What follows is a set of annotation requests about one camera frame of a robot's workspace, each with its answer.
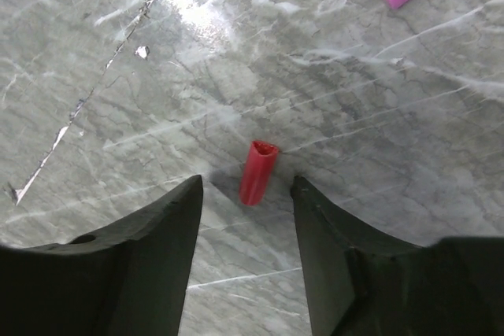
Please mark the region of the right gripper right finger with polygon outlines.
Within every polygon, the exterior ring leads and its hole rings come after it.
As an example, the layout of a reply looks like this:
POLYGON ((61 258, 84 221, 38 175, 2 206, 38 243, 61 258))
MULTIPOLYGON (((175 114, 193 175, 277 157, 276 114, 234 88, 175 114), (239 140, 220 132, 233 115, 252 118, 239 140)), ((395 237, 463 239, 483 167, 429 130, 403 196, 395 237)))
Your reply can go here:
POLYGON ((503 240, 447 237, 417 246, 291 187, 315 335, 500 335, 503 240))

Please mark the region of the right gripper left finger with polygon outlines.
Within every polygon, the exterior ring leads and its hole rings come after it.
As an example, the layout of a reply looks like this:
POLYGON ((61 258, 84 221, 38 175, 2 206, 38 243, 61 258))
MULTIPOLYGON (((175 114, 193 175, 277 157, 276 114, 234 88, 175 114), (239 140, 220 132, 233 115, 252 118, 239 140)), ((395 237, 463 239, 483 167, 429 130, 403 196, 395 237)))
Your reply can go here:
POLYGON ((2 247, 2 334, 178 334, 202 200, 194 175, 67 244, 2 247))

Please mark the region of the red pen cap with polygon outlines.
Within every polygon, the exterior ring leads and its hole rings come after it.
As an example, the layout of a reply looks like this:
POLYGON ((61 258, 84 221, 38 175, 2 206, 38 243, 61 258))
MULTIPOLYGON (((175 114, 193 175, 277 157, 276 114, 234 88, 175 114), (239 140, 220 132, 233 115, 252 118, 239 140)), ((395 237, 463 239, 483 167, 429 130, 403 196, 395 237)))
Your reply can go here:
POLYGON ((277 146, 261 140, 250 144, 239 187, 239 198, 244 205, 257 205, 263 198, 279 152, 277 146))

